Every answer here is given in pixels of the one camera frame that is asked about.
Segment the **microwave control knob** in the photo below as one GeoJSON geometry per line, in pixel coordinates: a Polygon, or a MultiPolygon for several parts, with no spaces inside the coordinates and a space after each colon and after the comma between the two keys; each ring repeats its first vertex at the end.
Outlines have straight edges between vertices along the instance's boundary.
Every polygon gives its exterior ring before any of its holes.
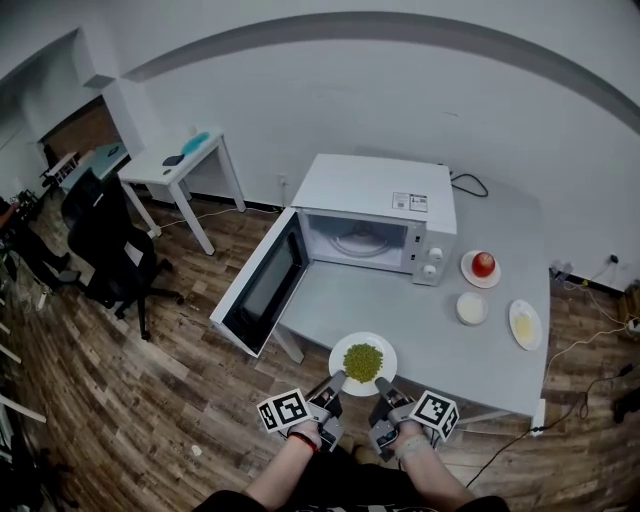
{"type": "Polygon", "coordinates": [[[429,249],[429,258],[431,258],[433,261],[442,261],[443,257],[444,254],[442,253],[442,249],[440,249],[439,247],[433,247],[429,249]]]}
{"type": "Polygon", "coordinates": [[[422,274],[427,279],[435,276],[437,272],[438,272],[438,269],[433,265],[425,265],[424,267],[422,267],[422,274]]]}

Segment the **bracelet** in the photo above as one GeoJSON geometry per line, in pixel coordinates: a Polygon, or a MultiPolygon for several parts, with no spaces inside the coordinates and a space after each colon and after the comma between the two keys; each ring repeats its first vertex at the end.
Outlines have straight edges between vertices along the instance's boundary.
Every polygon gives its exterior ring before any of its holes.
{"type": "Polygon", "coordinates": [[[320,450],[318,450],[318,447],[316,446],[316,443],[314,443],[311,439],[309,439],[307,436],[305,436],[304,434],[301,434],[300,432],[291,432],[291,434],[289,434],[289,436],[287,437],[287,439],[289,437],[297,437],[298,439],[300,439],[300,441],[302,441],[304,444],[306,444],[309,448],[311,448],[313,450],[313,452],[319,452],[320,450]]]}
{"type": "Polygon", "coordinates": [[[422,446],[431,446],[428,439],[423,435],[417,435],[402,443],[396,450],[396,458],[402,459],[406,455],[417,452],[422,446]]]}

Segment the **red apple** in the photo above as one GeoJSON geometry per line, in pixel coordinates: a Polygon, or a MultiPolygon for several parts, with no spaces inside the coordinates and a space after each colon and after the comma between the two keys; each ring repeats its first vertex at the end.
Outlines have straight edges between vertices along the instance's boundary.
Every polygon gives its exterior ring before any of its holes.
{"type": "Polygon", "coordinates": [[[477,277],[488,277],[495,268],[496,260],[488,252],[479,252],[471,263],[471,270],[477,277]]]}

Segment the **office chair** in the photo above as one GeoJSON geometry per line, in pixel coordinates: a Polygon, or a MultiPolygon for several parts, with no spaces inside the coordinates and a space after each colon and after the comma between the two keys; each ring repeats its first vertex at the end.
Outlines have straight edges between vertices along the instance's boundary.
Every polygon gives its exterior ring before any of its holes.
{"type": "Polygon", "coordinates": [[[69,248],[95,268],[86,296],[107,308],[122,301],[115,312],[119,319],[137,301],[140,335],[148,340],[151,335],[146,330],[145,298],[171,297],[178,304],[184,299],[178,292],[151,286],[160,271],[170,271],[173,266],[166,259],[157,263],[153,241],[131,223],[117,176],[101,183],[93,173],[84,173],[62,202],[61,210],[70,230],[69,248]],[[127,245],[137,249],[129,248],[129,252],[137,254],[138,262],[134,263],[125,251],[127,245]]]}

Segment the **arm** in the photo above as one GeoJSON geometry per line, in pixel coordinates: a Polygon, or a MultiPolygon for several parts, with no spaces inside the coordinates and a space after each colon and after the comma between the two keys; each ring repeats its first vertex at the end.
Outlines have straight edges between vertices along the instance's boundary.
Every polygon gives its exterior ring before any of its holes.
{"type": "MultiPolygon", "coordinates": [[[[304,434],[318,447],[322,444],[318,424],[313,421],[296,425],[291,431],[304,434]]],[[[298,485],[312,456],[313,450],[304,441],[290,437],[269,463],[267,469],[247,487],[245,494],[268,511],[279,509],[287,502],[298,485]]]]}
{"type": "MultiPolygon", "coordinates": [[[[418,436],[424,436],[419,423],[402,422],[394,450],[418,436]]],[[[403,455],[402,465],[420,495],[427,503],[442,512],[454,512],[475,499],[474,495],[449,472],[428,443],[403,455]]]]}
{"type": "Polygon", "coordinates": [[[6,212],[0,215],[0,229],[4,229],[7,222],[9,222],[9,219],[11,218],[11,216],[15,213],[15,211],[18,208],[20,208],[20,204],[13,203],[6,212]]]}

